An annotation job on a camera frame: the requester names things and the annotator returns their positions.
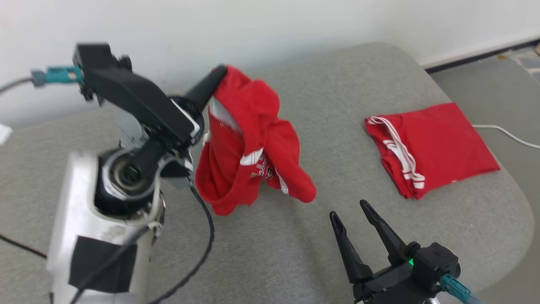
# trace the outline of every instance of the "gray cushion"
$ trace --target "gray cushion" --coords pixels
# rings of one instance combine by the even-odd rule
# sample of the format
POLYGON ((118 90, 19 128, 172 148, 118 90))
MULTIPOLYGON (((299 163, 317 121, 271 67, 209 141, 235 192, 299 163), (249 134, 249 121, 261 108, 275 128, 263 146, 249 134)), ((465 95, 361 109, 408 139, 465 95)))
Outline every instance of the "gray cushion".
MULTIPOLYGON (((531 209, 503 168, 405 200, 363 129, 366 116, 449 102, 403 51, 369 44, 254 72, 280 95, 280 116, 301 143, 301 165, 318 188, 304 204, 261 186, 259 199, 214 217, 213 251, 170 303, 350 303, 352 286, 328 214, 335 210, 364 262, 388 265, 387 253, 358 204, 368 200, 403 240, 439 242, 460 257, 462 281, 474 290, 507 274, 533 234, 531 209)), ((16 131, 0 148, 0 231, 46 251, 67 155, 118 142, 112 107, 16 131)), ((195 149, 198 155, 200 147, 195 149)), ((167 219, 153 251, 155 297, 195 265, 208 239, 205 215, 188 190, 166 184, 167 219)), ((3 303, 42 303, 45 263, 3 243, 3 303)))

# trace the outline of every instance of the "white cable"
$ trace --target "white cable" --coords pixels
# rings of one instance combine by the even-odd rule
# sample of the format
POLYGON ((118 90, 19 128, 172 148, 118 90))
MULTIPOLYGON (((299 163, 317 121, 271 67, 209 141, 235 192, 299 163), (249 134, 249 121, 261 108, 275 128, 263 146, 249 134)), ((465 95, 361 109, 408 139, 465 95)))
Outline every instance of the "white cable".
POLYGON ((154 236, 155 237, 160 237, 161 236, 161 224, 157 221, 152 221, 148 224, 146 224, 150 230, 152 230, 154 232, 154 236))
POLYGON ((504 132, 506 135, 512 137, 517 142, 524 144, 525 146, 529 146, 529 147, 535 148, 535 149, 540 149, 539 145, 532 144, 532 143, 526 142, 524 140, 520 140, 519 138, 512 135, 510 132, 506 131, 505 129, 499 127, 498 125, 493 125, 493 124, 473 124, 472 126, 475 127, 475 128, 478 128, 478 129, 497 129, 499 131, 504 132))

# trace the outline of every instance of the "white wall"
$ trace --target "white wall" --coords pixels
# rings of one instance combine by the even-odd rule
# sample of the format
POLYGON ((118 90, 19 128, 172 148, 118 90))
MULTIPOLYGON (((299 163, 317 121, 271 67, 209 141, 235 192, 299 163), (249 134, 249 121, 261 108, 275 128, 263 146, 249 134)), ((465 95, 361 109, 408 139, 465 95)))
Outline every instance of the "white wall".
MULTIPOLYGON (((252 69, 370 41, 433 66, 540 36, 539 0, 0 0, 0 83, 70 64, 75 42, 107 41, 134 71, 183 91, 218 63, 252 69)), ((0 123, 88 108, 75 86, 0 97, 0 123)))

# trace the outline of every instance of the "gray fabric surface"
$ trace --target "gray fabric surface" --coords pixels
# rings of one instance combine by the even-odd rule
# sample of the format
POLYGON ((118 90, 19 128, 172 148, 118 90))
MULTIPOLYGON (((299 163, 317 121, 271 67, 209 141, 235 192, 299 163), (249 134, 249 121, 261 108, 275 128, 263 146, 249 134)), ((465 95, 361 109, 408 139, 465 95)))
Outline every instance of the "gray fabric surface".
MULTIPOLYGON (((370 44, 252 73, 281 97, 280 116, 301 142, 301 165, 318 188, 303 204, 261 186, 251 207, 215 217, 214 249, 199 274, 170 303, 351 303, 328 214, 335 210, 364 262, 388 265, 375 229, 358 201, 368 200, 405 242, 451 248, 462 281, 473 289, 505 276, 525 254, 534 220, 512 177, 500 172, 405 200, 384 171, 363 130, 369 115, 448 102, 405 53, 370 44)), ((16 131, 0 148, 0 231, 47 250, 67 155, 117 144, 112 108, 16 131)), ((193 155, 198 155, 200 147, 193 155)), ((150 294, 167 290, 198 261, 206 219, 188 190, 166 185, 167 219, 153 251, 150 294)), ((45 263, 0 243, 2 303, 43 303, 50 285, 45 263)))
MULTIPOLYGON (((525 63, 540 66, 540 56, 532 49, 520 50, 518 56, 534 58, 525 63)), ((463 113, 477 124, 495 124, 525 141, 540 143, 540 84, 521 65, 511 58, 516 53, 441 71, 431 76, 444 92, 455 101, 463 113)), ((524 146, 495 129, 478 130, 529 200, 536 220, 540 219, 540 150, 524 146)), ((540 272, 540 227, 524 259, 503 280, 487 288, 480 296, 484 303, 538 302, 538 273, 540 272)))

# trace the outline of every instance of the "white stripe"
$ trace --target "white stripe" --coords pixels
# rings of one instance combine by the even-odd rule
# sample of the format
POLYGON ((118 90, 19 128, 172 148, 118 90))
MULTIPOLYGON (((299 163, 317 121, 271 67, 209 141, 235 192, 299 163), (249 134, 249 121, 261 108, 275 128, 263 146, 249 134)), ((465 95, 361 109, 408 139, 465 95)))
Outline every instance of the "white stripe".
POLYGON ((210 131, 204 133, 203 136, 202 136, 202 142, 204 144, 206 144, 209 141, 210 141, 210 131))
MULTIPOLYGON (((410 174, 412 175, 412 180, 413 181, 415 181, 415 182, 423 182, 423 181, 425 181, 426 177, 423 176, 422 174, 416 172, 416 160, 411 155, 411 153, 409 153, 409 151, 407 150, 407 147, 403 144, 403 142, 401 142, 400 135, 397 132, 397 130, 394 128, 392 123, 386 118, 377 117, 377 116, 371 116, 369 118, 369 120, 368 120, 368 123, 370 123, 370 124, 384 124, 387 127, 387 130, 390 133, 390 136, 392 137, 392 139, 394 140, 395 146, 396 146, 395 151, 393 149, 391 149, 391 148, 389 148, 389 149, 392 150, 392 152, 394 152, 394 154, 396 154, 397 158, 400 159, 400 161, 402 160, 401 157, 403 158, 403 160, 404 160, 404 162, 402 162, 403 172, 407 172, 407 171, 409 171, 408 169, 410 169, 410 174)), ((423 183, 418 183, 418 187, 415 185, 415 188, 423 189, 424 184, 423 183)))
POLYGON ((242 156, 242 158, 240 159, 240 165, 241 166, 252 166, 252 165, 256 164, 259 161, 259 158, 262 155, 262 149, 263 148, 260 148, 257 151, 253 151, 253 152, 249 153, 248 155, 242 156))
POLYGON ((415 182, 413 183, 414 188, 416 189, 424 189, 424 182, 415 182))
POLYGON ((279 186, 281 187, 281 191, 285 194, 289 194, 289 187, 287 187, 287 184, 285 184, 285 181, 281 178, 281 175, 279 175, 278 170, 274 168, 274 171, 279 177, 279 186))

